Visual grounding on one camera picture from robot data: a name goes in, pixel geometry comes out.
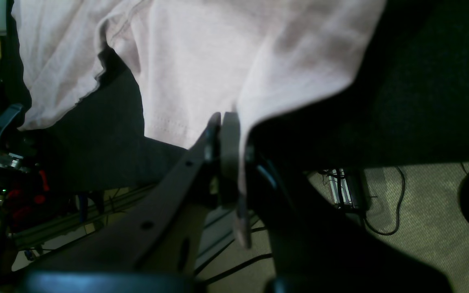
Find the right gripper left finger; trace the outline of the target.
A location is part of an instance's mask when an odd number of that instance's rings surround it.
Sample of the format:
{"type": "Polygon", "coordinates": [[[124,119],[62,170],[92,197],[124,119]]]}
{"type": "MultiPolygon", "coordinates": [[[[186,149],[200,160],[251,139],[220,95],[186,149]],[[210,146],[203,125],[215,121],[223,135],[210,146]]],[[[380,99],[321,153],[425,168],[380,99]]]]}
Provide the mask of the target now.
{"type": "Polygon", "coordinates": [[[118,221],[49,254],[29,274],[125,274],[193,269],[205,219],[222,204],[221,114],[214,113],[188,152],[118,221]]]}

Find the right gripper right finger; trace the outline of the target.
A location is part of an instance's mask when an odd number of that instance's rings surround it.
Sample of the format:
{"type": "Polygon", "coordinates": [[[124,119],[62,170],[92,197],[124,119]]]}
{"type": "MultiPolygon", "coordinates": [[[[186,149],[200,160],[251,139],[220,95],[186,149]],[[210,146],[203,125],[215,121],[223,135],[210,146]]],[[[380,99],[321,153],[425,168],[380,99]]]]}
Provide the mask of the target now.
{"type": "Polygon", "coordinates": [[[370,235],[284,158],[249,143],[245,172],[275,263],[267,293],[452,292],[441,271],[370,235]]]}

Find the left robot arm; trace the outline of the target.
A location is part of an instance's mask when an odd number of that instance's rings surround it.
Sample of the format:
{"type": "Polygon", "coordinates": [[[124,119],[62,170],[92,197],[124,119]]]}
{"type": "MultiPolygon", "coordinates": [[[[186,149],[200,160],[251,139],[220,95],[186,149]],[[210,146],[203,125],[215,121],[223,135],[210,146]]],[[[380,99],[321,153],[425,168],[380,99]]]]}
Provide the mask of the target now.
{"type": "Polygon", "coordinates": [[[18,130],[23,115],[19,103],[0,115],[0,208],[15,224],[37,220],[50,192],[34,139],[18,130]]]}

